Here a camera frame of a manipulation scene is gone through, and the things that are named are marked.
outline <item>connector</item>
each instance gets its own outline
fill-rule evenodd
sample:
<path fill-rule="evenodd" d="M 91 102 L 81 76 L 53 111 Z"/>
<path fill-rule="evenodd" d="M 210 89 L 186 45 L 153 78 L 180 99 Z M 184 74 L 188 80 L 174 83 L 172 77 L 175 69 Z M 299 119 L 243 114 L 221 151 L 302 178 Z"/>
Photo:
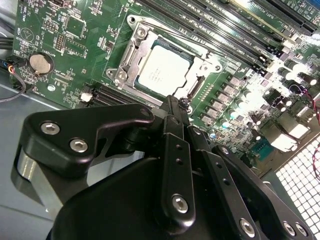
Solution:
<path fill-rule="evenodd" d="M 12 55 L 12 56 L 9 56 L 5 59 L 5 61 L 10 64 L 10 65 L 13 65 L 15 68 L 22 68 L 24 66 L 27 65 L 28 63 L 28 60 L 25 59 L 25 58 L 21 58 L 19 56 L 15 56 L 15 55 Z"/>

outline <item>black cable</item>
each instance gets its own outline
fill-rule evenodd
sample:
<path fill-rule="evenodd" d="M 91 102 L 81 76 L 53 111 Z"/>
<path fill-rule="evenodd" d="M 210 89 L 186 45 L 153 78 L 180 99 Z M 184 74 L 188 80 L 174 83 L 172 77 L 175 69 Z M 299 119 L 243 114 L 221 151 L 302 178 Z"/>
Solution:
<path fill-rule="evenodd" d="M 0 37 L 0 43 L 12 44 L 14 39 L 12 37 Z"/>
<path fill-rule="evenodd" d="M 6 30 L 8 33 L 15 34 L 15 28 L 12 27 L 9 23 L 7 23 L 2 18 L 0 18 L 0 27 Z"/>
<path fill-rule="evenodd" d="M 0 99 L 0 103 L 10 102 L 10 101 L 20 97 L 27 89 L 25 81 L 17 73 L 14 72 L 12 75 L 21 83 L 22 88 L 16 95 Z"/>
<path fill-rule="evenodd" d="M 13 46 L 7 43 L 0 43 L 0 49 L 2 50 L 12 50 Z"/>

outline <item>mounting screw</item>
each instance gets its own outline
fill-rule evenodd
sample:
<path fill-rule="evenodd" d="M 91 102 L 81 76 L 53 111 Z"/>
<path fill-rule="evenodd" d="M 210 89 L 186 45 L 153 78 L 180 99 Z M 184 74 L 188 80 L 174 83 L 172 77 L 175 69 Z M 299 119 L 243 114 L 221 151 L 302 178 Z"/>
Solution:
<path fill-rule="evenodd" d="M 198 135 L 200 135 L 201 134 L 201 131 L 198 129 L 198 128 L 193 128 L 193 131 L 196 133 L 196 134 L 198 134 Z"/>
<path fill-rule="evenodd" d="M 295 226 L 299 230 L 299 232 L 302 233 L 303 236 L 308 236 L 306 230 L 299 223 L 296 223 Z"/>
<path fill-rule="evenodd" d="M 181 196 L 174 196 L 172 198 L 172 205 L 179 213 L 185 214 L 188 211 L 188 204 Z"/>
<path fill-rule="evenodd" d="M 136 31 L 136 34 L 140 37 L 140 38 L 144 38 L 146 36 L 146 30 L 144 30 L 143 28 L 139 28 Z"/>
<path fill-rule="evenodd" d="M 296 232 L 295 230 L 293 229 L 293 227 L 288 224 L 287 222 L 283 222 L 283 225 L 284 225 L 284 228 L 285 230 L 291 235 L 291 236 L 295 236 L 296 235 Z"/>
<path fill-rule="evenodd" d="M 221 150 L 222 152 L 224 152 L 224 154 L 227 154 L 227 155 L 229 154 L 229 151 L 225 147 L 222 147 Z"/>
<path fill-rule="evenodd" d="M 45 122 L 40 128 L 43 133 L 48 135 L 56 135 L 60 132 L 60 127 L 53 122 Z"/>
<path fill-rule="evenodd" d="M 49 85 L 46 87 L 46 89 L 48 89 L 48 91 L 50 91 L 50 92 L 54 92 L 54 91 L 56 90 L 56 87 L 55 87 L 54 85 L 52 85 L 52 84 L 49 84 Z"/>
<path fill-rule="evenodd" d="M 70 148 L 77 153 L 84 153 L 88 149 L 88 144 L 82 139 L 73 139 Z"/>
<path fill-rule="evenodd" d="M 255 237 L 255 230 L 252 227 L 252 225 L 250 224 L 250 222 L 248 222 L 247 220 L 245 220 L 244 218 L 240 219 L 240 226 L 242 228 L 242 230 L 250 237 L 250 238 L 254 238 Z"/>

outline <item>electrolytic capacitor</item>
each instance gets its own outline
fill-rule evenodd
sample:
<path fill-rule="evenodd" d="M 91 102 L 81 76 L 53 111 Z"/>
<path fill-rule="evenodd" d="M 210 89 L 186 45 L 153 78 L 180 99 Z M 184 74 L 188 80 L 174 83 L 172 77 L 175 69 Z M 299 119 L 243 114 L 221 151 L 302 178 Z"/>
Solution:
<path fill-rule="evenodd" d="M 283 105 L 281 102 L 276 106 L 277 109 L 279 109 L 280 112 L 284 112 L 286 110 L 286 106 Z"/>
<path fill-rule="evenodd" d="M 251 129 L 251 133 L 253 135 L 254 140 L 259 141 L 261 139 L 261 136 L 257 130 Z"/>
<path fill-rule="evenodd" d="M 257 115 L 251 115 L 251 119 L 257 126 L 259 126 L 261 124 L 261 121 L 259 120 Z"/>
<path fill-rule="evenodd" d="M 247 106 L 247 104 L 241 99 L 238 99 L 235 103 L 240 109 L 245 109 Z"/>
<path fill-rule="evenodd" d="M 224 129 L 227 129 L 230 127 L 230 123 L 228 122 L 228 120 L 226 118 L 221 119 L 220 124 Z"/>
<path fill-rule="evenodd" d="M 287 97 L 285 97 L 285 98 L 282 100 L 282 102 L 283 102 L 287 107 L 290 107 L 290 106 L 292 105 L 292 101 L 291 101 L 289 98 L 287 98 Z"/>
<path fill-rule="evenodd" d="M 311 86 L 317 84 L 318 82 L 317 79 L 303 72 L 299 73 L 298 77 L 301 78 L 303 81 L 307 82 L 308 84 L 310 84 Z"/>
<path fill-rule="evenodd" d="M 234 110 L 233 108 L 229 109 L 228 113 L 232 119 L 236 119 L 239 116 L 237 111 Z"/>
<path fill-rule="evenodd" d="M 209 131 L 209 138 L 211 138 L 211 139 L 215 139 L 215 138 L 216 138 L 216 132 L 215 132 L 215 130 L 211 129 L 211 130 Z"/>
<path fill-rule="evenodd" d="M 295 61 L 292 61 L 292 60 L 289 60 L 288 63 L 287 63 L 287 67 L 289 69 L 292 70 L 292 72 L 294 73 L 303 73 L 306 71 L 306 66 L 301 64 L 301 63 L 298 63 L 298 62 L 295 62 Z"/>
<path fill-rule="evenodd" d="M 251 92 L 250 90 L 245 90 L 243 92 L 243 95 L 245 96 L 246 99 L 248 100 L 254 100 L 255 98 L 255 94 L 253 92 Z"/>
<path fill-rule="evenodd" d="M 297 77 L 297 73 L 294 73 L 292 71 L 289 71 L 287 69 L 282 68 L 280 70 L 280 74 L 282 77 L 284 77 L 286 80 L 293 80 Z"/>

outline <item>capacitor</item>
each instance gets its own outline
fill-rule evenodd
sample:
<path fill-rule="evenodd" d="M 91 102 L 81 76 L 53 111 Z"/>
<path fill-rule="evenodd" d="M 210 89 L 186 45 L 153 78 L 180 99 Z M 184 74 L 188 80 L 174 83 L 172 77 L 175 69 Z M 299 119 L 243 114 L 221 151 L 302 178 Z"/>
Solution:
<path fill-rule="evenodd" d="M 215 130 L 211 129 L 211 130 L 209 131 L 209 138 L 211 138 L 211 139 L 215 139 L 215 138 L 216 138 L 216 132 L 215 132 Z"/>
<path fill-rule="evenodd" d="M 306 71 L 305 65 L 298 63 L 298 62 L 295 62 L 295 61 L 292 61 L 292 60 L 288 61 L 287 66 L 294 73 L 303 73 Z"/>
<path fill-rule="evenodd" d="M 227 129 L 230 127 L 230 123 L 228 122 L 228 120 L 226 118 L 222 118 L 220 120 L 220 124 L 224 129 Z"/>
<path fill-rule="evenodd" d="M 54 60 L 44 52 L 37 52 L 29 58 L 30 67 L 36 74 L 48 74 L 53 71 L 55 64 Z"/>
<path fill-rule="evenodd" d="M 284 99 L 282 99 L 282 102 L 287 106 L 287 107 L 290 107 L 292 105 L 292 101 L 285 97 Z"/>
<path fill-rule="evenodd" d="M 239 116 L 237 111 L 233 108 L 229 109 L 228 113 L 232 119 L 236 119 Z"/>
<path fill-rule="evenodd" d="M 297 73 L 294 73 L 292 71 L 289 71 L 285 68 L 282 68 L 280 70 L 280 74 L 282 77 L 284 77 L 286 80 L 293 80 L 297 77 Z"/>
<path fill-rule="evenodd" d="M 277 109 L 279 109 L 280 112 L 284 112 L 286 110 L 286 106 L 283 105 L 281 102 L 276 106 Z"/>
<path fill-rule="evenodd" d="M 251 119 L 257 126 L 259 126 L 261 124 L 261 121 L 259 120 L 257 115 L 251 115 Z"/>
<path fill-rule="evenodd" d="M 245 109 L 247 106 L 247 104 L 241 99 L 238 99 L 235 103 L 240 109 Z"/>
<path fill-rule="evenodd" d="M 311 86 L 317 84 L 318 82 L 317 79 L 303 72 L 299 73 L 298 77 L 301 78 L 303 81 L 307 82 L 308 84 L 310 84 Z"/>
<path fill-rule="evenodd" d="M 245 96 L 246 99 L 248 100 L 254 100 L 255 99 L 255 94 L 251 92 L 250 90 L 245 90 L 243 92 L 243 95 Z"/>
<path fill-rule="evenodd" d="M 261 139 L 261 136 L 257 130 L 251 129 L 251 133 L 253 135 L 254 140 L 259 141 Z"/>

